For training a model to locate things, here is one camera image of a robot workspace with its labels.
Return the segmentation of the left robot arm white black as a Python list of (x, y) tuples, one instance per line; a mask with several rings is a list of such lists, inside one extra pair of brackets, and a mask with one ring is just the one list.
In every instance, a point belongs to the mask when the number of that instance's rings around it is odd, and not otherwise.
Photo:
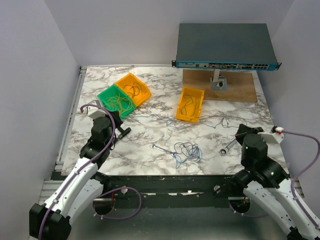
[(111, 185), (94, 178), (116, 141), (123, 121), (118, 111), (93, 120), (91, 136), (81, 148), (74, 168), (58, 189), (43, 203), (29, 210), (29, 235), (38, 240), (66, 240), (72, 224), (94, 197), (107, 197)]

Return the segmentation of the silver ratchet wrench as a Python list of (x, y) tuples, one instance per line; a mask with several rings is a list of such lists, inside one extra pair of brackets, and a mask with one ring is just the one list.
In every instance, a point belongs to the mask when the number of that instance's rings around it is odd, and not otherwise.
[(229, 150), (237, 143), (238, 141), (236, 139), (234, 139), (233, 141), (231, 141), (230, 143), (228, 143), (225, 147), (221, 148), (219, 150), (219, 154), (221, 156), (225, 156)]

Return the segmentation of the aluminium table frame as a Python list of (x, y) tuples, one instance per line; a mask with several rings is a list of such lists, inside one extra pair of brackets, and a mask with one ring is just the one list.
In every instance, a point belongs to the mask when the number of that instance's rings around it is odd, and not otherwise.
[[(233, 176), (243, 170), (242, 146), (238, 142), (225, 156), (220, 155), (220, 149), (236, 139), (239, 124), (262, 128), (267, 133), (274, 126), (280, 127), (272, 120), (257, 72), (223, 70), (252, 73), (256, 103), (203, 99), (199, 121), (188, 122), (176, 118), (185, 86), (183, 70), (167, 65), (87, 67), (76, 107), (72, 110), (69, 130), (59, 152), (67, 166), (64, 169), (67, 176), (76, 165), (82, 147), (91, 137), (93, 119), (87, 116), (85, 107), (99, 108), (105, 114), (110, 112), (97, 95), (129, 73), (148, 86), (151, 97), (121, 119), (121, 127), (131, 128), (131, 132), (113, 143), (109, 156), (97, 173), (107, 176)], [(89, 104), (93, 100), (99, 100), (101, 106)], [(151, 144), (176, 152), (176, 156), (150, 148)], [(280, 144), (269, 144), (267, 155), (288, 173)], [(101, 196), (106, 196), (103, 191), (86, 207), (92, 207), (94, 214), (101, 219), (109, 219), (110, 212), (117, 208), (115, 192), (110, 190), (110, 207), (98, 207), (98, 202), (103, 201)]]

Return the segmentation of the yellow bin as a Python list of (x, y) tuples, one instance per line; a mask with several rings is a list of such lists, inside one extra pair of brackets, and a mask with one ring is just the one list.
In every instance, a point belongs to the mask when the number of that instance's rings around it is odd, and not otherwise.
[(201, 116), (204, 96), (205, 91), (203, 89), (184, 86), (175, 117), (178, 120), (197, 123)]
[(131, 98), (136, 107), (152, 96), (149, 87), (132, 73), (116, 81), (115, 85)]

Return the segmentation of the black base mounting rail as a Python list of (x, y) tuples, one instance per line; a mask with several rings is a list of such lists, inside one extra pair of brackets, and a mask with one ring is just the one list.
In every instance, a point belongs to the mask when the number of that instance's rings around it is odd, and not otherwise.
[(114, 175), (95, 173), (91, 180), (103, 186), (98, 207), (111, 206), (111, 190), (115, 190), (117, 208), (228, 208), (246, 213), (251, 206), (243, 189), (233, 184), (231, 175)]

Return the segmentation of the metal switch stand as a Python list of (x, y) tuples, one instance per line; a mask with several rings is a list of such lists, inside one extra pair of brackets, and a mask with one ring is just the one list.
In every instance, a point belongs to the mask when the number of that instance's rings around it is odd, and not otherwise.
[(213, 76), (210, 78), (210, 87), (212, 91), (226, 92), (228, 90), (227, 79), (220, 75), (220, 70), (215, 69)]

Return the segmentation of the silver open-end wrench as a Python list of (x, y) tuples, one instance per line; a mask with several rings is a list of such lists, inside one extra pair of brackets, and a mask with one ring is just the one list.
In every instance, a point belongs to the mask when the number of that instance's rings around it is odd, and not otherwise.
[(165, 149), (165, 148), (159, 147), (159, 146), (155, 145), (154, 143), (151, 144), (149, 147), (150, 147), (151, 149), (156, 149), (156, 150), (159, 150), (159, 151), (164, 152), (164, 153), (166, 153), (166, 154), (169, 154), (169, 155), (171, 155), (172, 157), (175, 157), (175, 156), (177, 155), (176, 152), (173, 152), (173, 151), (167, 150), (167, 149)]

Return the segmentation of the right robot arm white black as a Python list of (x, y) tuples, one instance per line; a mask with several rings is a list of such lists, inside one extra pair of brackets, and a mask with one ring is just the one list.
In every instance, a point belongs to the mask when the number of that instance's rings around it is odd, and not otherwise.
[(240, 124), (235, 139), (241, 145), (244, 167), (230, 179), (230, 191), (256, 202), (279, 225), (289, 240), (318, 240), (320, 219), (294, 188), (296, 177), (268, 156), (269, 144), (280, 144), (287, 133), (282, 127), (265, 132)]

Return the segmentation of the blue network switch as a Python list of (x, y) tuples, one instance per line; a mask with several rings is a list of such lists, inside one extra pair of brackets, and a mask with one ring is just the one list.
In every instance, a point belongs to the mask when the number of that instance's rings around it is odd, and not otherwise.
[(265, 23), (181, 23), (173, 68), (276, 71)]

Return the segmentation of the green plastic bin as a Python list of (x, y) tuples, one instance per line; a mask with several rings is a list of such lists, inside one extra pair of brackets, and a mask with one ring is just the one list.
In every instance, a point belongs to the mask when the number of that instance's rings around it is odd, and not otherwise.
[(132, 99), (115, 84), (112, 84), (99, 93), (97, 97), (102, 105), (110, 112), (118, 111), (121, 119), (125, 118), (136, 109)]

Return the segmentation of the wooden base board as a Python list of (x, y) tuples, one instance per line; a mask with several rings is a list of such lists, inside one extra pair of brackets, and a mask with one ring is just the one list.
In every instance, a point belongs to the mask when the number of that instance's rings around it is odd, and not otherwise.
[(204, 90), (204, 99), (212, 101), (257, 103), (253, 74), (246, 71), (221, 71), (226, 79), (221, 89), (214, 90), (213, 70), (184, 69), (182, 85)]

